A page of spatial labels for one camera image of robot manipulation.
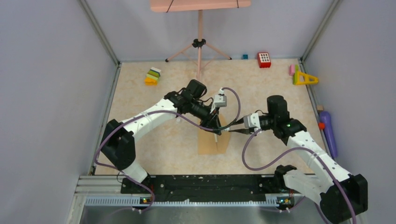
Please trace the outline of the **brown kraft envelope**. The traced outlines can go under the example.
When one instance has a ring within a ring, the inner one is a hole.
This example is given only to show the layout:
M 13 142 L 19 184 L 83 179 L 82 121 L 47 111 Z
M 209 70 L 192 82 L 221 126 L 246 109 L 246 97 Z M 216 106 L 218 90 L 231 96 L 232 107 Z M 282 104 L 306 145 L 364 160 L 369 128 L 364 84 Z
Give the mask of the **brown kraft envelope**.
M 198 130 L 198 155 L 218 155 L 225 154 L 231 139 L 231 133 L 222 131 L 217 136 L 218 142 L 215 143 L 214 133 Z

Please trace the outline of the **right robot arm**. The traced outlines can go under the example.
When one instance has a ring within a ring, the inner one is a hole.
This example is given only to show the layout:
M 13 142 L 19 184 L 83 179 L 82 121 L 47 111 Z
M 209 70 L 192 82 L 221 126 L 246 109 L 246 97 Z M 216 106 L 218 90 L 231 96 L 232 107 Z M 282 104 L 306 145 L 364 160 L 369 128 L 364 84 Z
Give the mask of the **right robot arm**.
M 316 179 L 310 178 L 292 165 L 278 166 L 274 174 L 274 187 L 279 192 L 295 190 L 313 201 L 323 216 L 333 224 L 349 219 L 357 223 L 357 215 L 368 210 L 368 182 L 363 175 L 353 175 L 342 168 L 312 138 L 307 128 L 290 116 L 287 101 L 281 95 L 267 98 L 267 113 L 251 113 L 235 122 L 243 124 L 237 133 L 250 137 L 242 150 L 242 162 L 252 171 L 266 169 L 250 167 L 245 160 L 245 152 L 250 141 L 260 132 L 272 130 L 288 150 L 274 161 L 278 161 L 290 152 L 296 154 L 314 172 Z

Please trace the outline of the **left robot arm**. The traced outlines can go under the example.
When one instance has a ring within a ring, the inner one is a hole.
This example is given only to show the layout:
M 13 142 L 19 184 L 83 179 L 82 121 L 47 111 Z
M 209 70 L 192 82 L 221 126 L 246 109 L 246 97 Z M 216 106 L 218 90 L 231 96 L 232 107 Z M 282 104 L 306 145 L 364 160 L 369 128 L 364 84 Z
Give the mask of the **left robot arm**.
M 201 97 L 207 88 L 196 79 L 191 80 L 180 91 L 167 93 L 159 102 L 136 116 L 106 125 L 100 151 L 112 163 L 116 170 L 132 178 L 132 187 L 139 193 L 149 189 L 147 171 L 136 160 L 135 143 L 144 135 L 164 122 L 181 114 L 191 114 L 200 119 L 199 126 L 206 131 L 220 135 L 219 108 L 226 106 L 223 90 L 205 105 Z

